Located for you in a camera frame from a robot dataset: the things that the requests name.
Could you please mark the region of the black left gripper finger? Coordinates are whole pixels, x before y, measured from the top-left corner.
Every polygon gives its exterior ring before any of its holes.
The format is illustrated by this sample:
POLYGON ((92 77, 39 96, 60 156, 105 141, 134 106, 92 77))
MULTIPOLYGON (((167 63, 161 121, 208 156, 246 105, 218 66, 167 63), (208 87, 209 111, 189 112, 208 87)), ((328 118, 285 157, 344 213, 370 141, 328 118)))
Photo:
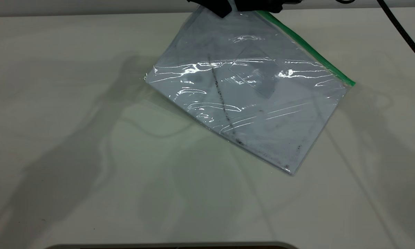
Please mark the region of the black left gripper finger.
POLYGON ((207 8, 220 18, 228 16, 232 12, 232 7, 228 0, 187 0, 207 8))

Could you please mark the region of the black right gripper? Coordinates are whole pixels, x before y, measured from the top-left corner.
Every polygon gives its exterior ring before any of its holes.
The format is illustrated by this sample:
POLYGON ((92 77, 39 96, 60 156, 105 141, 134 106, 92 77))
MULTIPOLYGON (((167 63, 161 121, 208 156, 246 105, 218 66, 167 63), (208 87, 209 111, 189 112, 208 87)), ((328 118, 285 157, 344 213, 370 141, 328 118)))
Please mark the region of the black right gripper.
POLYGON ((280 13, 283 4, 295 5, 303 0, 236 0, 235 5, 238 11, 267 11, 280 13))

